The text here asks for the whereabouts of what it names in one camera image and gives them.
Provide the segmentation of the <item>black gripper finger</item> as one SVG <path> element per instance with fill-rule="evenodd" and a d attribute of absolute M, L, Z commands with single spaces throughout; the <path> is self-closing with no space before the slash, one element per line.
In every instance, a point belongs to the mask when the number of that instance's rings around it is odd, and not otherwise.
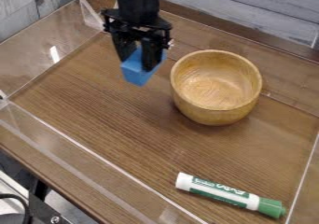
<path fill-rule="evenodd" d="M 145 37 L 141 42 L 141 68 L 151 72 L 161 61 L 163 45 L 161 39 Z"/>
<path fill-rule="evenodd" d="M 121 61 L 125 61 L 137 48 L 136 41 L 129 35 L 124 33 L 113 33 L 112 41 L 119 58 Z"/>

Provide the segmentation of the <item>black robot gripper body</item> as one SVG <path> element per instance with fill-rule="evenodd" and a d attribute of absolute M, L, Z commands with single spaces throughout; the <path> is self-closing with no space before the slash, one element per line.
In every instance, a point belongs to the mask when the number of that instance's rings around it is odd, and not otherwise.
<path fill-rule="evenodd" d="M 104 30 L 112 35 L 124 33 L 136 42 L 145 37 L 161 39 L 169 48 L 172 24 L 160 17 L 160 0 L 116 0 L 117 8 L 103 10 Z"/>

